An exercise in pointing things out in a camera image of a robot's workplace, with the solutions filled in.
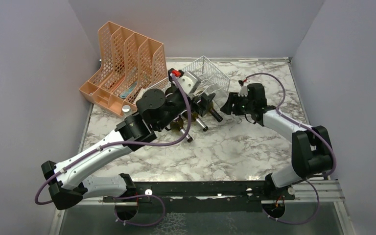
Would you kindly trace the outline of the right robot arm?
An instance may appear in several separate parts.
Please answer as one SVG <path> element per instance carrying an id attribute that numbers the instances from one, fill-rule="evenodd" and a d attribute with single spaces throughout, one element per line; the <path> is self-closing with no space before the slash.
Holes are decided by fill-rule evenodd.
<path id="1" fill-rule="evenodd" d="M 283 187 L 333 168 L 326 128 L 303 126 L 294 119 L 287 120 L 275 106 L 267 104 L 261 83 L 243 86 L 238 93 L 230 92 L 220 110 L 227 115 L 250 116 L 253 124 L 272 129 L 291 142 L 290 165 L 265 178 L 263 194 L 267 198 L 275 199 L 282 194 Z"/>

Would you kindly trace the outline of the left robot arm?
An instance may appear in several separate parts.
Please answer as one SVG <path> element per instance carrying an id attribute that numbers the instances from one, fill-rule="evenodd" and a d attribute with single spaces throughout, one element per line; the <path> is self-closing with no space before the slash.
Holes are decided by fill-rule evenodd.
<path id="1" fill-rule="evenodd" d="M 187 132 L 172 142 L 156 142 L 156 133 L 169 128 L 184 113 L 206 112 L 214 97 L 215 93 L 186 91 L 176 86 L 169 87 L 166 92 L 156 88 L 146 90 L 136 103 L 136 112 L 127 116 L 102 140 L 67 160 L 42 164 L 50 202 L 57 209 L 66 210 L 93 197 L 132 199 L 135 189 L 127 174 L 111 178 L 93 177 L 93 174 L 143 146 L 179 144 L 188 136 Z"/>

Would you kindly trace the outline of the clear glass bottle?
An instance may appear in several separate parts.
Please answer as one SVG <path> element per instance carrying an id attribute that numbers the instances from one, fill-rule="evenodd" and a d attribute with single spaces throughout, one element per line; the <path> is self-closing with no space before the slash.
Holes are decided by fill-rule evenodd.
<path id="1" fill-rule="evenodd" d="M 224 124 L 224 125 L 241 124 L 243 122 L 243 119 L 240 116 L 227 115 L 223 113 L 222 111 L 219 111 L 218 113 L 223 117 L 221 124 Z"/>
<path id="2" fill-rule="evenodd" d="M 130 105 L 123 105 L 122 112 L 124 116 L 130 115 L 132 113 L 132 108 Z"/>

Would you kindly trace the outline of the green wine bottle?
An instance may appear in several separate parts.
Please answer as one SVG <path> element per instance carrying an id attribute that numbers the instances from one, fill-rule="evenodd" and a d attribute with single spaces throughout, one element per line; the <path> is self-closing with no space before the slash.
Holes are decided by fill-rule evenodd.
<path id="1" fill-rule="evenodd" d="M 223 117 L 217 112 L 217 110 L 214 108 L 214 102 L 210 101 L 207 105 L 206 111 L 211 114 L 215 118 L 217 122 L 222 122 Z"/>
<path id="2" fill-rule="evenodd" d="M 181 135 L 185 135 L 185 140 L 188 143 L 193 141 L 192 136 L 184 128 L 184 121 L 181 117 L 176 118 L 170 123 L 170 129 L 179 132 Z"/>
<path id="3" fill-rule="evenodd" d="M 191 117 L 191 121 L 198 124 L 201 127 L 203 132 L 208 131 L 208 129 L 209 129 L 208 126 L 200 119 L 198 113 L 196 113 L 195 111 L 191 112 L 191 113 L 188 113 L 187 111 L 185 111 L 182 114 L 182 116 L 185 117 L 186 119 L 188 119 L 188 117 Z"/>

